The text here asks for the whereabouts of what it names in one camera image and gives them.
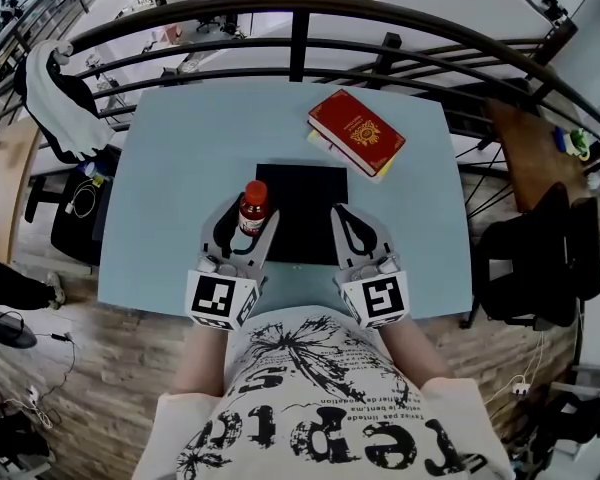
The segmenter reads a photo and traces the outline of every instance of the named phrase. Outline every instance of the shoe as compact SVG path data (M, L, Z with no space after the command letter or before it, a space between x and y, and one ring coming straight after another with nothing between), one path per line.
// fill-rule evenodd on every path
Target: shoe
M60 284L60 276L55 272L49 272L47 274L47 285L51 286L56 292L56 298L49 303L49 308L57 310L67 301L67 296Z

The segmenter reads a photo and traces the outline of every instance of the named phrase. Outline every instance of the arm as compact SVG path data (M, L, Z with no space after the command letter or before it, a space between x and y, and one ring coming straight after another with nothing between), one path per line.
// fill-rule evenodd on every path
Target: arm
M420 389L428 380L454 375L447 362L410 317L380 329L393 362Z
M226 331L194 325L187 336L169 392L172 395L202 393L223 396L227 339Z

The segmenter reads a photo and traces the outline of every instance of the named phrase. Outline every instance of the floor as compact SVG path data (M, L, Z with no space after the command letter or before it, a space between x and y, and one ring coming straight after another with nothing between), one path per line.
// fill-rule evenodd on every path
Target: floor
M463 177L465 197L478 180ZM485 180L469 209L499 190L501 183ZM471 234L478 236L489 222L516 215L511 204L503 201L472 219ZM41 204L34 224L21 226L19 246L48 252L53 214L52 205ZM26 273L40 279L44 275L35 269ZM98 303L97 274L90 279L63 276L63 282L66 306L59 311L26 314L27 325L34 332L69 332L76 344L75 367L66 384L45 400L54 428L43 434L57 456L45 478L127 479L146 443L156 400L169 385L190 322ZM538 334L534 331L488 321L484 314L468 331L458 329L458 321L456 315L421 324L456 374L478 382L485 400L529 365L529 371L536 369ZM559 377L573 358L574 329L553 329L545 338L532 402L546 393L546 385ZM0 346L1 394L4 399L22 400L30 385L45 392L62 382L71 362L69 344L43 336L30 350ZM488 405L499 435L524 424L521 406L509 394Z

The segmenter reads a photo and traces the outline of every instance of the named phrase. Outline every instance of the black pad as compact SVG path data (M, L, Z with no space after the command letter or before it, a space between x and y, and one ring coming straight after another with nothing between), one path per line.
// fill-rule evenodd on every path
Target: black pad
M267 259L337 265L331 208L348 203L347 169L258 164L256 179L267 184L271 211L280 210Z

